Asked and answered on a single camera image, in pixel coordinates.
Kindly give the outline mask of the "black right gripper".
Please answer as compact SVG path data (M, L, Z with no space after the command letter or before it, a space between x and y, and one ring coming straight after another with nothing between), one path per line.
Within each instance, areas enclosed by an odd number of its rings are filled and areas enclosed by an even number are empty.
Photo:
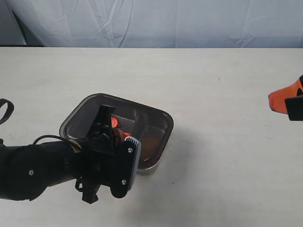
M293 84L268 95L272 111L287 114L291 121L303 121L303 76Z

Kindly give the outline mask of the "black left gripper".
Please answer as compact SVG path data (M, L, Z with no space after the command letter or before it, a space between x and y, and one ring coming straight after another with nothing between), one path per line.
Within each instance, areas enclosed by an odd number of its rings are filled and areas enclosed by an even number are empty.
M75 120L75 137L82 147L75 176L81 180L113 180L118 164L118 145L131 136L116 130L119 120L110 105L82 106Z

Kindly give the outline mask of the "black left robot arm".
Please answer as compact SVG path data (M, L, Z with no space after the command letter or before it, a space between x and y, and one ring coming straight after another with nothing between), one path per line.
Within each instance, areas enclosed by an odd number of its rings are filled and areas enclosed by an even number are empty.
M116 198L125 197L132 183L135 146L112 127L114 107L101 105L87 134L68 140L51 136L26 146L0 147L0 196L32 201L46 188L76 180L82 200L94 203L104 185Z

